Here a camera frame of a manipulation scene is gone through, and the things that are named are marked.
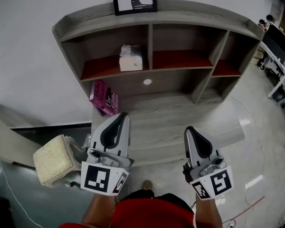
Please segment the pink book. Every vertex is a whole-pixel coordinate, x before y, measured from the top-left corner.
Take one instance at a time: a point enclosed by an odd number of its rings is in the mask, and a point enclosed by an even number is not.
[[[101,79],[92,82],[90,102],[98,109],[101,116],[114,116],[119,113],[118,95]]]

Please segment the brown shoe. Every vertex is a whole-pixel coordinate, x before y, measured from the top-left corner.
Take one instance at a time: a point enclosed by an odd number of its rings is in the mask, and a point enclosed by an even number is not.
[[[145,180],[142,184],[142,189],[144,190],[152,190],[152,182],[150,180]]]

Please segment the gray tile floor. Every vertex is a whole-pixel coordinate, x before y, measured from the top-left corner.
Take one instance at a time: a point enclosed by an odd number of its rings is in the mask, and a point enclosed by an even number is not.
[[[227,99],[237,110],[245,140],[222,149],[232,167],[235,188],[216,203],[223,221],[252,206],[236,218],[237,228],[275,228],[285,217],[285,114],[279,104],[267,99],[271,89],[264,72],[251,65]],[[156,195],[171,192],[191,205],[195,195],[184,181],[184,162],[133,168],[122,190],[123,195],[139,189],[141,183],[149,179],[154,183]],[[79,222],[93,196],[77,188],[42,187],[33,170],[5,163],[2,166],[23,207],[44,228],[56,228],[63,222]],[[18,228],[36,227],[15,202],[1,169],[0,195],[10,200]]]

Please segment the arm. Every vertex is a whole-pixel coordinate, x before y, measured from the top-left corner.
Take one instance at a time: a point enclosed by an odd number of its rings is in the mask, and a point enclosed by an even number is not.
[[[115,209],[115,197],[95,194],[85,215],[82,224],[91,228],[108,228]]]
[[[197,228],[222,228],[222,219],[218,213],[214,199],[200,200],[196,195],[196,227]]]

